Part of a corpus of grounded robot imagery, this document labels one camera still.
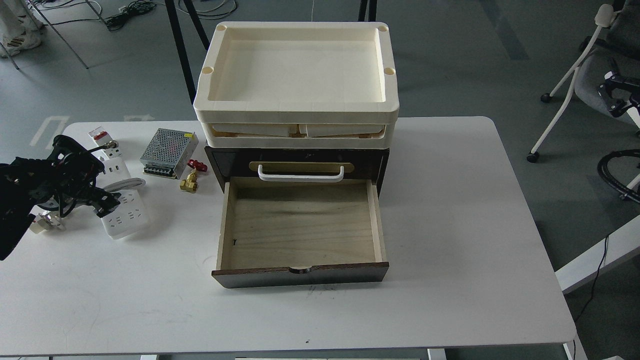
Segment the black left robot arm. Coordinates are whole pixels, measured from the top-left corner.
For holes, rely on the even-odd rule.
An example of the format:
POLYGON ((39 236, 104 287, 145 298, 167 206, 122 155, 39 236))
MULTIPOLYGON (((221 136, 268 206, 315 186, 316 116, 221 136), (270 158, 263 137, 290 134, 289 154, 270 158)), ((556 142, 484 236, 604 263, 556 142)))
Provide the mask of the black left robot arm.
POLYGON ((16 157, 0 166, 0 258, 5 260, 16 248, 35 219, 35 206, 52 210, 64 218, 77 205, 94 207, 99 218, 118 208, 119 193, 109 193, 96 186, 105 166, 92 154, 97 150, 118 147, 114 140, 86 149, 70 136, 59 134, 53 150, 45 159, 16 157))

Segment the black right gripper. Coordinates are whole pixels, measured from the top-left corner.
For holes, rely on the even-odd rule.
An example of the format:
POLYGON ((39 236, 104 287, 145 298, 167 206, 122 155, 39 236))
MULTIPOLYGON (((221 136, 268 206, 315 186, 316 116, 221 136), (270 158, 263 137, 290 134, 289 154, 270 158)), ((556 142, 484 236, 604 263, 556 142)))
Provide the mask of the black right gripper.
POLYGON ((627 114, 633 119, 639 119, 635 115, 635 112, 639 112, 640 105, 638 78, 621 75, 616 70, 608 71, 604 82, 599 85, 599 98, 612 117, 619 118, 627 114))

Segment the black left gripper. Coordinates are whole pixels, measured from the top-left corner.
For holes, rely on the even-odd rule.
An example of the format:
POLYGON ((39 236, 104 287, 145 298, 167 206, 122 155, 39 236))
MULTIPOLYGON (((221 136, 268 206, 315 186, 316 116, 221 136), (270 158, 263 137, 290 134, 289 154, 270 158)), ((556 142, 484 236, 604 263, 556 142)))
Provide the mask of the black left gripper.
POLYGON ((102 151, 105 157, 120 157, 118 141, 88 150, 69 136, 57 135, 53 147, 48 158, 37 161, 32 174, 37 186, 30 191, 30 203, 60 214, 69 214, 78 205, 94 207, 98 218, 112 214, 121 204, 121 194, 105 193, 96 187, 98 174, 105 167, 93 153, 102 151))

